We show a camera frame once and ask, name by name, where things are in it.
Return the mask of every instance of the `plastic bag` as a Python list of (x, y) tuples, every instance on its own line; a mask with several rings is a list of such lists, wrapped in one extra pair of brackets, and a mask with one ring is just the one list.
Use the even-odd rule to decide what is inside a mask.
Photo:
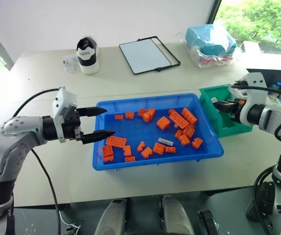
[(235, 39), (221, 24), (205, 24), (189, 27), (185, 38), (191, 61), (199, 67), (230, 65), (238, 51)]

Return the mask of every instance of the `small plastic container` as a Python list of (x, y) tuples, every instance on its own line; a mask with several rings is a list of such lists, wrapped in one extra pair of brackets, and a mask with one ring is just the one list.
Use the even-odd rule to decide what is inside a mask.
[(232, 136), (253, 130), (252, 126), (245, 126), (232, 121), (230, 114), (218, 111), (212, 104), (211, 99), (213, 97), (216, 97), (217, 100), (233, 99), (228, 90), (229, 86), (227, 84), (199, 89), (201, 93), (199, 100), (218, 137)]
[[(108, 129), (115, 130), (113, 136), (127, 138), (126, 145), (130, 145), (132, 155), (136, 158), (134, 162), (125, 162), (123, 151), (121, 148), (114, 147), (114, 161), (104, 162), (102, 155), (102, 147), (106, 140), (94, 143), (93, 167), (96, 170), (118, 169), (122, 167), (130, 167), (147, 164), (161, 164), (167, 162), (201, 160), (205, 158), (220, 157), (224, 151), (220, 141), (214, 133), (203, 109), (195, 94), (176, 94), (165, 96), (154, 96), (136, 99), (110, 100), (97, 103), (98, 107), (107, 109), (107, 112), (96, 117), (95, 130)], [(176, 130), (169, 126), (166, 130), (161, 130), (157, 126), (157, 121), (165, 116), (169, 117), (169, 109), (175, 109), (181, 113), (184, 107), (187, 107), (198, 121), (195, 124), (195, 133), (191, 139), (201, 138), (202, 145), (195, 149), (191, 144), (187, 146), (181, 145), (181, 142), (174, 137)], [(150, 122), (144, 122), (142, 117), (135, 115), (133, 120), (115, 120), (114, 116), (123, 114), (127, 111), (137, 112), (140, 109), (156, 109), (156, 114)], [(145, 148), (153, 149), (158, 138), (163, 138), (174, 142), (176, 153), (163, 153), (162, 155), (153, 153), (148, 159), (145, 159), (137, 147), (141, 141), (145, 142)]]

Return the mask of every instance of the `clipboard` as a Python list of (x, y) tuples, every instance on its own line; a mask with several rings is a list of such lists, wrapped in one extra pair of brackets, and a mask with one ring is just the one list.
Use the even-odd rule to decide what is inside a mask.
[[(158, 40), (159, 44), (156, 44), (153, 39)], [(157, 36), (120, 44), (119, 47), (133, 74), (149, 71), (160, 72), (181, 64)], [(163, 53), (163, 50), (169, 55), (169, 58)]]

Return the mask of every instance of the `orange building block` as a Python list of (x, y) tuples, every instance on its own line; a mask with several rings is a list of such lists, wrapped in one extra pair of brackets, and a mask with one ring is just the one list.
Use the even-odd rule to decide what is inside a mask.
[(175, 109), (169, 109), (168, 114), (171, 115), (174, 112), (176, 112)]
[(162, 155), (164, 153), (164, 148), (165, 146), (163, 144), (155, 143), (153, 152)]
[(126, 119), (130, 119), (130, 120), (133, 120), (133, 119), (134, 119), (134, 115), (135, 115), (134, 112), (126, 112), (126, 113), (125, 113), (125, 118), (126, 118)]
[(145, 150), (142, 151), (141, 155), (142, 155), (144, 158), (146, 158), (146, 159), (149, 158), (150, 155), (152, 155), (152, 150), (151, 150), (151, 148), (150, 148), (150, 147), (145, 148)]
[(150, 121), (150, 115), (148, 114), (148, 112), (142, 115), (142, 119), (144, 120), (144, 122)]
[(183, 131), (181, 129), (178, 129), (175, 133), (175, 138), (180, 139), (180, 136), (183, 134)]
[(165, 147), (165, 152), (166, 153), (176, 153), (176, 148), (175, 147)]
[(181, 141), (182, 145), (188, 145), (190, 144), (190, 141), (186, 135), (181, 135), (179, 140)]
[(187, 137), (190, 139), (195, 133), (194, 125), (189, 124), (187, 125), (184, 130), (183, 134), (187, 135)]
[(103, 147), (102, 147), (102, 155), (103, 155), (104, 157), (108, 157), (108, 156), (113, 155), (112, 146), (111, 146), (111, 145), (103, 146)]
[(112, 145), (113, 147), (123, 148), (126, 144), (126, 138), (120, 138), (115, 136), (109, 136), (106, 141), (106, 145)]
[(153, 109), (153, 108), (149, 109), (147, 114), (149, 114), (150, 120), (152, 120), (155, 117), (156, 109)]
[(132, 151), (131, 151), (130, 145), (126, 145), (126, 146), (123, 147), (123, 155), (125, 157), (131, 157), (132, 156)]
[(191, 146), (194, 148), (199, 148), (204, 141), (201, 138), (195, 138), (194, 141), (191, 143)]
[(128, 162), (135, 162), (136, 161), (136, 158), (135, 157), (127, 157), (125, 158), (125, 162), (128, 163)]
[(123, 119), (124, 119), (123, 114), (117, 114), (117, 115), (115, 115), (115, 120), (123, 120)]
[(140, 142), (139, 146), (137, 147), (137, 151), (142, 152), (144, 147), (145, 147), (145, 142), (144, 141)]
[(188, 125), (188, 121), (186, 121), (181, 115), (177, 112), (172, 113), (169, 118), (174, 121), (181, 129), (184, 129)]
[(160, 127), (160, 129), (162, 129), (163, 131), (168, 128), (170, 126), (171, 122), (169, 121), (169, 119), (167, 119), (165, 116), (163, 116), (162, 118), (160, 118), (157, 121), (157, 126)]
[(112, 162), (114, 159), (115, 159), (115, 158), (114, 158), (113, 155), (108, 156), (108, 157), (103, 157), (103, 161), (104, 161), (105, 163), (107, 163), (107, 162)]
[(144, 113), (147, 113), (147, 112), (148, 112), (148, 110), (146, 110), (146, 109), (140, 109), (139, 112), (137, 113), (137, 115), (138, 115), (139, 117), (142, 117), (143, 114), (144, 114)]
[(186, 107), (182, 110), (181, 114), (190, 124), (195, 124), (198, 120)]

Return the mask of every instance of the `white table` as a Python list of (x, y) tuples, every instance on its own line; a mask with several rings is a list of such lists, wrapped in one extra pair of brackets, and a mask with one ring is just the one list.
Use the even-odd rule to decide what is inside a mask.
[[(233, 83), (247, 71), (242, 65), (197, 68), (180, 44), (168, 44), (182, 62), (178, 68), (133, 75), (118, 47), (100, 49), (101, 69), (87, 76), (63, 70), (63, 56), (73, 50), (24, 53), (0, 87), (0, 124), (31, 95), (44, 89), (65, 86), (77, 94), (78, 107), (95, 106), (102, 100), (196, 93), (199, 88)], [(39, 96), (21, 116), (51, 115), (55, 93)], [(95, 118), (83, 118), (82, 130), (94, 130)], [(51, 141), (35, 150), (46, 166), (58, 203), (252, 185), (258, 174), (276, 164), (281, 143), (272, 135), (253, 132), (220, 139), (224, 156), (202, 160), (96, 171), (92, 167), (93, 144)], [(15, 206), (52, 204), (47, 179), (30, 153), (16, 181)]]

